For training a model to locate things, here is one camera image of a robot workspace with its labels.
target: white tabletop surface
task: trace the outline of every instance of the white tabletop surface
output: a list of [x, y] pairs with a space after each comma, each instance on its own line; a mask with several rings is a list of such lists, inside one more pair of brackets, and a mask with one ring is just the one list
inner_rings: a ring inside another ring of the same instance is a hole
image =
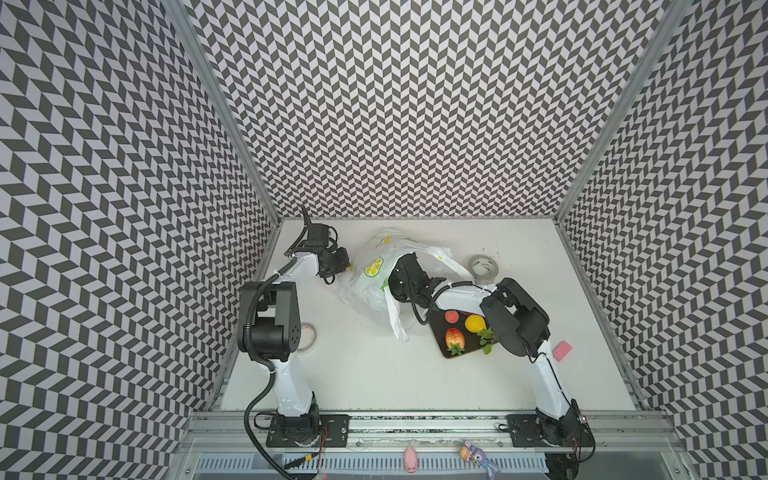
[[[466, 265], [477, 253], [493, 257], [498, 279], [517, 280], [548, 313], [553, 348], [562, 340], [573, 350], [557, 363], [565, 388], [584, 410], [634, 410], [551, 220], [323, 220], [339, 232], [350, 259], [385, 228], [423, 243], [449, 247]], [[286, 262], [283, 252], [302, 222], [287, 220], [268, 271]], [[360, 316], [319, 277], [298, 286], [301, 320], [318, 329], [316, 345], [298, 355], [321, 409], [533, 409], [528, 359], [501, 346], [444, 359], [428, 326], [416, 324], [401, 343], [392, 330]], [[227, 383], [222, 410], [242, 410], [266, 385], [267, 374], [239, 353]], [[257, 409], [274, 409], [270, 393]]]

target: white plastic bag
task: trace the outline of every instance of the white plastic bag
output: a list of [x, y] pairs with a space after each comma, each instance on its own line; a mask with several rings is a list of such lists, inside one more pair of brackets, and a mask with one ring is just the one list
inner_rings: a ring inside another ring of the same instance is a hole
[[416, 253], [419, 264], [430, 276], [445, 275], [428, 271], [425, 265], [430, 262], [423, 261], [425, 256], [437, 259], [460, 280], [472, 280], [470, 272], [453, 260], [450, 249], [425, 245], [397, 230], [387, 229], [355, 252], [349, 268], [336, 275], [334, 282], [345, 303], [378, 323], [388, 323], [401, 342], [408, 341], [406, 329], [412, 326], [414, 319], [403, 321], [400, 318], [400, 302], [389, 291], [388, 280], [397, 260], [409, 253]]

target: patterned wall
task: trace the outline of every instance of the patterned wall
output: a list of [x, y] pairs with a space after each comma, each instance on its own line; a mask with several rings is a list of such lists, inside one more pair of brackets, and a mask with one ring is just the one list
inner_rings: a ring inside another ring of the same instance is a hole
[[270, 226], [156, 0], [0, 2], [0, 65], [0, 472], [160, 478]]
[[667, 3], [184, 1], [278, 213], [345, 217], [553, 214]]
[[565, 222], [707, 478], [768, 478], [766, 20], [694, 4]]

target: pink pig toy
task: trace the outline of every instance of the pink pig toy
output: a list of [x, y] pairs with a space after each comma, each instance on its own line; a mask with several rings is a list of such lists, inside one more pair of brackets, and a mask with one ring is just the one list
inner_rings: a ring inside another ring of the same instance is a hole
[[413, 449], [413, 447], [408, 447], [406, 449], [406, 472], [408, 473], [414, 473], [416, 471], [416, 467], [419, 466], [419, 457], [416, 456], [416, 450]]

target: black mounting plate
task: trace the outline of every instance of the black mounting plate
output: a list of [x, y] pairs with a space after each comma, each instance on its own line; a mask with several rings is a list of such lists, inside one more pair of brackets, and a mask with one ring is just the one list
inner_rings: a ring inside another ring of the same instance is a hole
[[[349, 415], [320, 415], [320, 431], [325, 432], [328, 428], [328, 438], [325, 448], [346, 447], [346, 438], [349, 435]], [[280, 430], [275, 426], [275, 417], [270, 423], [270, 430], [266, 435], [266, 446], [272, 448], [296, 448], [296, 444], [291, 438], [283, 437]], [[313, 448], [319, 448], [320, 445], [312, 445]]]
[[[551, 447], [541, 439], [539, 434], [539, 426], [536, 422], [537, 416], [535, 413], [531, 414], [512, 414], [507, 415], [507, 427], [509, 427], [509, 436], [512, 438], [512, 445], [514, 447]], [[581, 437], [581, 448], [591, 449], [594, 445], [592, 435], [589, 434], [587, 427], [580, 425], [583, 431], [582, 435], [576, 435]], [[563, 442], [564, 447], [575, 447], [575, 443], [572, 437], [565, 439]]]

